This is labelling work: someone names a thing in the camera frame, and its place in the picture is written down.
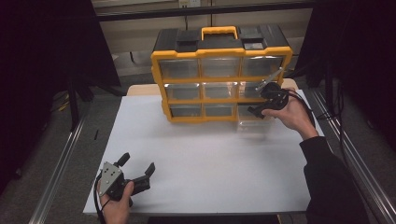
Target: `metal rail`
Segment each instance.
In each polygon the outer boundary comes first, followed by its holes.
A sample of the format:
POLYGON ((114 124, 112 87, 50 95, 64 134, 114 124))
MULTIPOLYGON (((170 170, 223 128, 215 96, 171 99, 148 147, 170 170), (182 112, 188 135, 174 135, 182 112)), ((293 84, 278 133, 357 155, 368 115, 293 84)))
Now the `metal rail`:
POLYGON ((61 158, 55 167, 54 172, 47 184, 40 200, 33 212, 33 215, 29 221, 29 224, 44 223, 47 214, 50 210, 53 199, 55 198, 56 191, 58 190, 59 184, 61 182, 62 176, 64 175, 64 170, 66 169, 67 163, 69 163, 70 156, 78 140, 79 134, 81 133, 82 127, 84 125, 85 119, 87 118, 90 107, 87 106, 82 112, 82 116, 73 132, 69 134, 66 145, 64 146, 64 151, 62 152, 61 158))
MULTIPOLYGON (((325 105, 325 99, 323 95, 318 91, 311 91, 315 101, 319 105, 321 111, 325 113, 327 111, 325 105)), ((335 135, 339 139, 339 126, 340 122, 337 118, 328 119, 329 124, 334 131, 335 135)), ((346 132, 343 132, 343 140, 346 150, 346 155, 352 164, 353 168, 358 173, 364 186, 368 189, 371 196, 375 200, 376 205, 381 211, 383 217, 388 224, 396 224, 396 210, 392 204, 388 194, 382 189, 378 181, 373 176, 372 172, 367 167, 366 163, 361 158, 358 150, 352 144, 346 132)))
POLYGON ((196 16, 196 15, 224 14, 224 13, 236 13, 236 12, 312 8, 316 4, 317 1, 315 0, 306 0, 299 2, 252 4, 246 6, 238 5, 238 6, 226 6, 226 7, 170 8, 170 9, 152 10, 152 11, 100 13, 97 14, 96 19, 99 21, 125 21, 125 20, 151 19, 151 18, 163 18, 163 17, 196 16))

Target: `yellow storage organizer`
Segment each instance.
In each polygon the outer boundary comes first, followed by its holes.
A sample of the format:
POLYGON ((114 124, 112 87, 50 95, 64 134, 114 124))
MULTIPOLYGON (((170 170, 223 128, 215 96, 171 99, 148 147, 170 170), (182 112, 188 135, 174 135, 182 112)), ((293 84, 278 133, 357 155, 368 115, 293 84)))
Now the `yellow storage organizer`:
MULTIPOLYGON (((264 101, 255 88, 286 67, 291 48, 277 25, 161 30, 151 54, 163 113, 172 122, 233 120, 264 101)), ((283 71, 273 81, 283 82, 283 71)))

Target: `hand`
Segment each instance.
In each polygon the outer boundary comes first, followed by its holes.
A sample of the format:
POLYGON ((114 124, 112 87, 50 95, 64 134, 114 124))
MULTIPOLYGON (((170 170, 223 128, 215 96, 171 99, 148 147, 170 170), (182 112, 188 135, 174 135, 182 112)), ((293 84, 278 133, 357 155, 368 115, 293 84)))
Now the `hand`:
POLYGON ((100 204, 102 207, 105 203, 105 208, 103 208, 103 214, 105 216, 105 220, 107 224, 125 224, 128 221, 129 217, 129 199, 134 191, 134 182, 130 181, 126 186, 122 193, 122 198, 119 202, 117 201, 108 201, 110 198, 107 194, 100 197, 100 204))
MULTIPOLYGON (((287 90, 294 91, 294 88, 287 88, 287 90)), ((289 97, 289 102, 283 109, 264 109, 262 114, 280 119, 286 127, 297 131, 303 140, 318 136, 303 105, 294 97, 289 97)))

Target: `person's arm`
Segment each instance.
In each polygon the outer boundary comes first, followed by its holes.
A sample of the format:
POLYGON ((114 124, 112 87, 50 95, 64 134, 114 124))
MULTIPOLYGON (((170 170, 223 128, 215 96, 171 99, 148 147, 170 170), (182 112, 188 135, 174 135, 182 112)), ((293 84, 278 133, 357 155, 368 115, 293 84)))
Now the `person's arm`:
POLYGON ((290 97, 282 110, 262 113, 280 119, 304 140, 300 146, 307 161, 304 174, 311 196, 306 210, 308 224, 369 223, 351 174, 332 154, 326 138, 318 136, 301 103, 290 97))
POLYGON ((100 197, 100 204, 102 205, 103 215, 106 224, 126 224, 129 218, 129 199, 134 192, 134 182, 130 181, 122 193, 122 198, 119 202, 109 200, 107 194, 100 197))

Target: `yellow frame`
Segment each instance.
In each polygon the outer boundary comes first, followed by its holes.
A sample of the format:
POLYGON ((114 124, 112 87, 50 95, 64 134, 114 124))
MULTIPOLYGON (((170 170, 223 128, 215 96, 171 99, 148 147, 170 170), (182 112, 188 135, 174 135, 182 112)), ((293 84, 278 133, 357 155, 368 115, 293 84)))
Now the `yellow frame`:
MULTIPOLYGON (((236 36, 235 27, 206 27, 202 29, 202 38, 204 34, 219 34, 219 33, 234 33, 236 36)), ((259 103, 263 102, 262 98, 240 98, 239 94, 235 94, 234 98, 231 99, 207 99, 203 96, 202 85, 199 86, 200 97, 199 99, 192 100, 172 100, 168 99, 164 84, 182 84, 182 83, 204 83, 204 82, 260 82, 267 76, 262 77, 242 77, 242 64, 245 57, 260 57, 260 56, 282 56, 281 67, 286 67, 291 60, 292 50, 289 46, 285 47, 269 47, 266 49, 259 50, 245 50, 243 48, 237 49, 198 49, 195 52, 176 52, 175 50, 159 50, 153 51, 151 54, 152 67, 151 71, 155 82, 158 84, 163 98, 163 113, 166 115, 169 121, 172 122, 205 122, 210 120, 228 120, 237 121, 237 108, 233 110, 232 116, 224 117, 207 117, 205 116, 204 104, 237 104, 237 103, 259 103), (236 77, 203 77, 201 61, 198 60, 198 77, 187 77, 187 78, 166 78, 162 76, 161 67, 159 64, 160 60, 174 60, 174 59, 203 59, 207 57, 239 57, 239 70, 238 76, 236 77), (172 117, 169 105, 179 104, 199 104, 201 105, 201 117, 172 117)), ((282 85, 283 74, 281 72, 274 81, 277 84, 282 85)))

